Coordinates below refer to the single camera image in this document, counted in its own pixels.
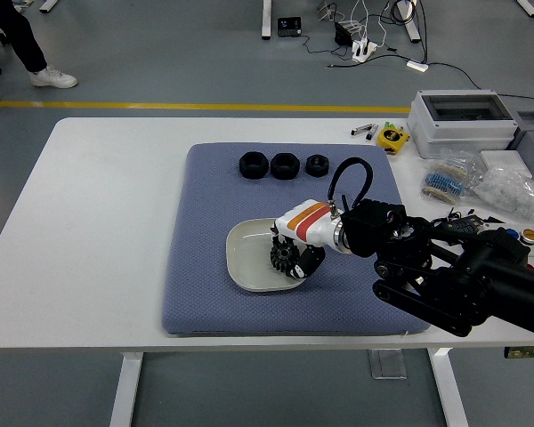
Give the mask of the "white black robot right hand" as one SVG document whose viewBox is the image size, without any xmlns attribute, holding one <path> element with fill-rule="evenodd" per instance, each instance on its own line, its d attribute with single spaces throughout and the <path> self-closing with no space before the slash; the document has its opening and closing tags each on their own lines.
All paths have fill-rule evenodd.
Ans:
<svg viewBox="0 0 534 427">
<path fill-rule="evenodd" d="M 272 267 L 293 279 L 311 276 L 325 259 L 325 247 L 348 251 L 340 212 L 327 203 L 308 199 L 271 226 Z"/>
</svg>

